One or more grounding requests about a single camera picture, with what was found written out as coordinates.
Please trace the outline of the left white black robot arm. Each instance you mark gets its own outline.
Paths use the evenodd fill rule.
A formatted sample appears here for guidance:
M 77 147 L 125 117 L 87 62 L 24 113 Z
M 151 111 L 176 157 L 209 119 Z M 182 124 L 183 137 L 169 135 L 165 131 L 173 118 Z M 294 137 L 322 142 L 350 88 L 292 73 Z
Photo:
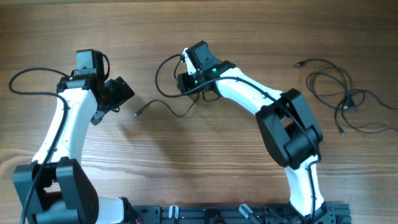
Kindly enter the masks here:
M 88 126 L 119 112 L 134 96 L 121 77 L 113 80 L 109 73 L 107 56 L 87 49 L 76 52 L 76 69 L 62 74 L 45 140 L 32 162 L 13 174 L 21 223 L 142 223 L 127 198 L 98 196 L 81 167 Z

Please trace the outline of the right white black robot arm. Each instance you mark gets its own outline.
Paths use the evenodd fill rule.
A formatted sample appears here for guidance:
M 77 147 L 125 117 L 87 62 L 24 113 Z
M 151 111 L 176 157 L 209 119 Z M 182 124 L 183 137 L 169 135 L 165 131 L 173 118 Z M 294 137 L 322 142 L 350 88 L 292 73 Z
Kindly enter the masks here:
M 187 72 L 177 77 L 181 93 L 213 91 L 256 117 L 269 155 L 285 169 L 291 206 L 302 218 L 316 222 L 324 203 L 316 171 L 323 134 L 301 92 L 260 84 L 234 63 L 220 61 L 203 40 L 184 49 L 180 59 L 187 65 Z

